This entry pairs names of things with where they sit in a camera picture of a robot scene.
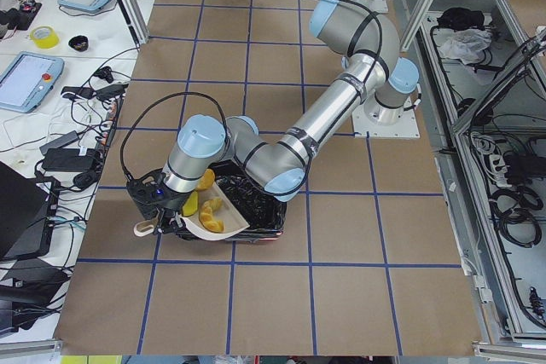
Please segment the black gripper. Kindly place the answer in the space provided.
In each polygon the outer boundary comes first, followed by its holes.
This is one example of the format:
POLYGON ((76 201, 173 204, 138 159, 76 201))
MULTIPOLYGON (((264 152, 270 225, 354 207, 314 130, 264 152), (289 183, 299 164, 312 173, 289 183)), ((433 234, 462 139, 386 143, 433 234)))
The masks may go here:
POLYGON ((165 178, 162 170, 151 170, 140 178, 128 180, 126 189, 145 220, 157 217, 154 234, 179 234, 184 229, 179 212, 188 194, 168 188, 165 178))

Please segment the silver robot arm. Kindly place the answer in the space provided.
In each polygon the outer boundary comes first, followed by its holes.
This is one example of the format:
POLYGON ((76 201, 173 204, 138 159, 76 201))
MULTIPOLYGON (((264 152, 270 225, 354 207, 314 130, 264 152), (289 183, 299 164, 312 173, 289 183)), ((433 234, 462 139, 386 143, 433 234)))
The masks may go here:
POLYGON ((356 0, 317 0, 312 35, 346 59, 343 72, 276 143, 264 141, 246 116, 197 114, 177 134, 165 165, 126 188, 142 214, 138 236, 177 233, 184 229, 204 240, 225 237, 215 199, 191 222, 183 205, 203 182, 210 165, 234 162, 261 194, 289 201, 307 179, 312 160, 357 108, 374 124, 394 124, 415 91, 416 65, 399 54, 393 23, 356 0))

